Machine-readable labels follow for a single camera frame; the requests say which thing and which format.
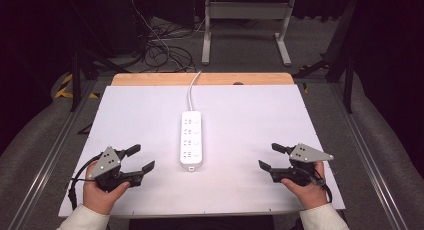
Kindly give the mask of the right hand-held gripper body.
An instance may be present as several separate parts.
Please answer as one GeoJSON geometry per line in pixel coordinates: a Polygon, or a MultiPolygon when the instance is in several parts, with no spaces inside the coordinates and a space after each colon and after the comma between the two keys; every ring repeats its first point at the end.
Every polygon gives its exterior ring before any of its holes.
{"type": "Polygon", "coordinates": [[[289,156],[291,164],[288,168],[271,167],[270,176],[275,183],[279,183],[283,178],[290,179],[300,186],[307,186],[313,183],[318,186],[324,186],[325,180],[315,169],[315,162],[331,161],[334,156],[315,149],[308,145],[299,143],[295,145],[294,150],[289,156]]]}

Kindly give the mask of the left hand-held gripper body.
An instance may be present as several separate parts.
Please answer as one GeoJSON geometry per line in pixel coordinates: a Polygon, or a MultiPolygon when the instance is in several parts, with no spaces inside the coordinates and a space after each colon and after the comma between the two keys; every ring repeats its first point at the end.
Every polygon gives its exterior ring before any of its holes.
{"type": "Polygon", "coordinates": [[[126,157],[126,150],[118,151],[108,146],[98,157],[88,179],[94,180],[105,192],[111,192],[124,182],[129,182],[131,187],[140,186],[143,179],[142,171],[130,173],[120,171],[121,162],[126,157]]]}

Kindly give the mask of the white power strip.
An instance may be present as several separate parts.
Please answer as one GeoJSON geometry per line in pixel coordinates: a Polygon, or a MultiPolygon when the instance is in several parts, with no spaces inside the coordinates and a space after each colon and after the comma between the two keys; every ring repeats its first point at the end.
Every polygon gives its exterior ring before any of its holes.
{"type": "Polygon", "coordinates": [[[202,165],[202,116],[199,111],[182,113],[179,160],[182,167],[190,172],[202,165]]]}

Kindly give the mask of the person's right hand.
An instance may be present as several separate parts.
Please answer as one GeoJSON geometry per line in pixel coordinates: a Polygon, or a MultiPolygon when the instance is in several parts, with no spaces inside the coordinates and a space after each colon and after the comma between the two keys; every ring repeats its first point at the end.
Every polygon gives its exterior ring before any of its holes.
{"type": "Polygon", "coordinates": [[[305,210],[310,210],[328,204],[326,191],[313,183],[299,186],[290,179],[283,178],[281,183],[299,200],[305,210]]]}

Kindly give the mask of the person's left hand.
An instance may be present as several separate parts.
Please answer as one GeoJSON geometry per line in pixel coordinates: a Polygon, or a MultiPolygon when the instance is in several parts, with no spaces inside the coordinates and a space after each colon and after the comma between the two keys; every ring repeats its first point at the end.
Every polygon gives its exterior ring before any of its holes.
{"type": "Polygon", "coordinates": [[[124,182],[111,192],[105,192],[95,181],[86,181],[83,185],[83,205],[98,214],[109,215],[116,201],[129,187],[130,183],[124,182]]]}

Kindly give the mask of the white board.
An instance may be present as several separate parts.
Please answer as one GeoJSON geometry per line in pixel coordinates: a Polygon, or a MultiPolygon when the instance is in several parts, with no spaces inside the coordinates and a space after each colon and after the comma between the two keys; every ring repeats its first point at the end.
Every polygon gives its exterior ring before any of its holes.
{"type": "Polygon", "coordinates": [[[301,210],[297,198],[259,167],[289,167],[272,143],[321,146],[295,85],[109,86],[79,161],[108,146],[141,145],[124,159],[125,172],[154,161],[138,187],[117,201],[123,218],[279,214],[301,210]],[[202,115],[203,163],[194,172],[180,160],[181,115],[202,115]]]}

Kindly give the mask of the wooden table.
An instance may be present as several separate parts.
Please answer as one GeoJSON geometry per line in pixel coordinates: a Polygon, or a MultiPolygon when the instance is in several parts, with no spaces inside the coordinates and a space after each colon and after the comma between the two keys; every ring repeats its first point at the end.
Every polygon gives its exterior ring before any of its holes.
{"type": "MultiPolygon", "coordinates": [[[[195,73],[120,73],[112,86],[183,86],[189,85],[195,73]]],[[[201,73],[200,85],[292,85],[289,73],[201,73]]]]}

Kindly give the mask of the person's dark clothing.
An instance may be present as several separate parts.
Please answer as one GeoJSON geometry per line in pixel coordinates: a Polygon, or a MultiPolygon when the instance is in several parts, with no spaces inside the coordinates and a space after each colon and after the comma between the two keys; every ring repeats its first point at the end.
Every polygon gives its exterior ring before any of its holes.
{"type": "Polygon", "coordinates": [[[272,216],[137,219],[129,230],[274,230],[272,216]]]}

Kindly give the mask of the yellow black floor tape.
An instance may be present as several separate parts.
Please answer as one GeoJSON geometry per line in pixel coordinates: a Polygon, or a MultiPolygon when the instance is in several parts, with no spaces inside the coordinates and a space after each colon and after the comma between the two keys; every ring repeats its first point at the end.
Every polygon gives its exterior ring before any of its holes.
{"type": "Polygon", "coordinates": [[[55,94],[55,98],[72,98],[73,94],[67,91],[67,87],[71,83],[73,78],[72,73],[68,73],[66,77],[63,79],[58,91],[55,94]]]}

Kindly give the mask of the black metal stand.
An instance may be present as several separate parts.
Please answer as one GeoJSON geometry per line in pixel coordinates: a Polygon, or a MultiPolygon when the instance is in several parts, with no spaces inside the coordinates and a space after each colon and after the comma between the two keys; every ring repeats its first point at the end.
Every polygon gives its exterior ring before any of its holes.
{"type": "Polygon", "coordinates": [[[107,69],[113,70],[117,73],[126,73],[124,68],[116,65],[106,58],[103,58],[93,51],[86,49],[80,49],[79,51],[76,51],[71,61],[73,89],[71,112],[74,112],[82,101],[81,74],[84,74],[88,80],[96,80],[98,77],[98,72],[94,66],[95,61],[101,63],[107,69]]]}
{"type": "Polygon", "coordinates": [[[325,66],[328,67],[325,79],[329,83],[337,82],[344,75],[343,104],[348,113],[352,112],[351,98],[354,75],[353,57],[349,49],[348,33],[351,20],[354,17],[356,3],[356,0],[348,2],[322,59],[311,66],[303,66],[298,73],[292,75],[293,78],[300,79],[319,69],[323,69],[325,66]]]}

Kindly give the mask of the aluminium rail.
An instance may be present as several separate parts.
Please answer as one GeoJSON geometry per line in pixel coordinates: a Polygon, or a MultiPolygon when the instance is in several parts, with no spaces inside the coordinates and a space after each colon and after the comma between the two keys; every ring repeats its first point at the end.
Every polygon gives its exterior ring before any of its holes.
{"type": "Polygon", "coordinates": [[[45,161],[36,171],[35,178],[7,230],[22,230],[25,226],[63,152],[69,133],[81,112],[82,106],[89,98],[95,84],[94,80],[88,80],[82,85],[81,93],[74,97],[74,100],[77,101],[76,105],[72,106],[71,111],[68,113],[63,127],[59,131],[45,161]]]}
{"type": "Polygon", "coordinates": [[[354,117],[346,110],[343,102],[343,95],[336,84],[330,84],[329,88],[332,95],[335,97],[339,108],[348,124],[351,134],[353,135],[354,144],[361,162],[370,178],[371,184],[376,192],[376,195],[384,209],[384,212],[390,222],[393,230],[409,230],[394,198],[378,168],[368,145],[366,144],[363,135],[354,119],[354,117]]]}

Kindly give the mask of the grey metal desk frame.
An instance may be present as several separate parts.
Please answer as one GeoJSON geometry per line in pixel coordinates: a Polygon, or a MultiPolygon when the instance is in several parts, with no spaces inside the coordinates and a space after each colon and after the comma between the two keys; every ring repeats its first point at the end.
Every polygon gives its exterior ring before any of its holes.
{"type": "Polygon", "coordinates": [[[203,37],[203,50],[201,62],[203,65],[210,63],[212,19],[257,19],[281,20],[282,27],[274,34],[281,59],[285,66],[292,64],[286,44],[285,35],[288,29],[292,11],[296,0],[287,0],[282,3],[255,3],[255,2],[217,2],[205,0],[205,32],[203,37]]]}

